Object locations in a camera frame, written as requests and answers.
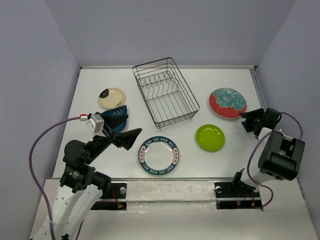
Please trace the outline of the white plate teal rim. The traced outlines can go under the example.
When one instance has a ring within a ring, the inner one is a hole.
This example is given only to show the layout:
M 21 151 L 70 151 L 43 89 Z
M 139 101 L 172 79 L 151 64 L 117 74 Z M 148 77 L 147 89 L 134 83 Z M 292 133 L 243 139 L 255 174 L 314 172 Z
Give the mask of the white plate teal rim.
M 137 157 L 146 173 L 163 176 L 176 168 L 180 160 L 180 152 L 176 143 L 168 137 L 153 136 L 142 143 Z

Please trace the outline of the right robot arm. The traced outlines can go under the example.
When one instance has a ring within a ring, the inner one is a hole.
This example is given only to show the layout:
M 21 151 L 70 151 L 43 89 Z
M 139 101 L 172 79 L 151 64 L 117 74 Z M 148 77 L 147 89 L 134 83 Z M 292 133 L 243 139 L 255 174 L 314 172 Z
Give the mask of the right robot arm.
M 258 140 L 249 156 L 245 168 L 236 172 L 230 183 L 235 196 L 254 191 L 272 180 L 292 181 L 299 173 L 306 143 L 302 140 L 303 129 L 299 121 L 291 114 L 273 108 L 259 108 L 240 113 L 241 122 L 247 133 L 253 133 Z M 277 130 L 276 126 L 283 116 L 293 119 L 300 130 L 300 136 L 294 138 Z

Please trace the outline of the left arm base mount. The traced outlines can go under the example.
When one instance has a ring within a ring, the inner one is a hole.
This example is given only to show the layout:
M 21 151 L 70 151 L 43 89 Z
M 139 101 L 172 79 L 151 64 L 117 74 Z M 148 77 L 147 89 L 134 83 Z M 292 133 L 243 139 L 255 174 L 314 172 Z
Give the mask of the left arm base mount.
M 104 193 L 91 207 L 93 211 L 125 211 L 127 209 L 127 183 L 113 181 L 108 193 Z

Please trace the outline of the dark blue plate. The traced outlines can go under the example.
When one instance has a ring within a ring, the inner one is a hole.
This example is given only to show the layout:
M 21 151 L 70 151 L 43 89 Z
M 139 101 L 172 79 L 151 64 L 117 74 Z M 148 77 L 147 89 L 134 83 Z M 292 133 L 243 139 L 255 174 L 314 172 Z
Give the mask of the dark blue plate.
M 125 116 L 128 113 L 126 105 L 107 110 L 101 113 L 104 120 L 104 127 L 114 133 L 123 131 L 127 125 Z

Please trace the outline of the lime green plate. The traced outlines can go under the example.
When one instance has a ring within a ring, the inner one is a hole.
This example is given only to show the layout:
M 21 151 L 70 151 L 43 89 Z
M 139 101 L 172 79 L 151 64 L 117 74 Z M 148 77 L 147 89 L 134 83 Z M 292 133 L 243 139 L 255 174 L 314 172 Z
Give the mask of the lime green plate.
M 224 132 L 216 125 L 205 124 L 200 126 L 195 134 L 197 144 L 205 151 L 219 151 L 225 144 Z

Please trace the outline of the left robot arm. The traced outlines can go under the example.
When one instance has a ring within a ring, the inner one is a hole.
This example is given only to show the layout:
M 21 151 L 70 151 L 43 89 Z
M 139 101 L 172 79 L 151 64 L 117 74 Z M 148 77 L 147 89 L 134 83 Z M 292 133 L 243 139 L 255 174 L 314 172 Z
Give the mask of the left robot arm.
M 47 217 L 33 236 L 34 240 L 78 239 L 88 212 L 100 198 L 108 196 L 112 188 L 112 179 L 96 171 L 90 164 L 110 145 L 129 150 L 142 132 L 141 128 L 115 132 L 115 128 L 128 117 L 127 114 L 107 116 L 96 112 L 66 119 L 66 122 L 85 122 L 94 136 L 88 142 L 71 140 L 65 145 L 62 159 L 65 169 L 53 204 L 50 204 L 33 169 L 33 152 L 40 138 L 35 140 L 29 151 L 28 164 L 31 176 L 44 198 Z

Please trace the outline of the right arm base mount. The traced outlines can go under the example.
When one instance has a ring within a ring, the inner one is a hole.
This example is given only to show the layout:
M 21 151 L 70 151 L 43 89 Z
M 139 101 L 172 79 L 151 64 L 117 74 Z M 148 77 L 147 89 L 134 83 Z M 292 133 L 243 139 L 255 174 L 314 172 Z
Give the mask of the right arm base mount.
M 229 181 L 215 182 L 213 193 L 218 210 L 260 209 L 263 205 L 259 192 L 235 187 Z

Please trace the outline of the red teal floral plate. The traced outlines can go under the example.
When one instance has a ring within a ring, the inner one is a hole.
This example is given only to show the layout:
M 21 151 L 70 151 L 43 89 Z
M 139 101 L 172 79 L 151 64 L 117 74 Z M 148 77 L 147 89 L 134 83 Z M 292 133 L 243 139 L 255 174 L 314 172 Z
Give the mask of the red teal floral plate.
M 215 89 L 209 96 L 209 106 L 218 116 L 235 120 L 247 110 L 244 96 L 233 88 L 222 87 Z

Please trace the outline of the cream plate black patch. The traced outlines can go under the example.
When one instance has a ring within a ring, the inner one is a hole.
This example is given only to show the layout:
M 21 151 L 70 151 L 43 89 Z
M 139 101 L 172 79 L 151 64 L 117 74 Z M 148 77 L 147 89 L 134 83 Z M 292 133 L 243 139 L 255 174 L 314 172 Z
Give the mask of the cream plate black patch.
M 120 107 L 126 100 L 125 93 L 116 87 L 107 88 L 98 97 L 98 104 L 107 110 Z

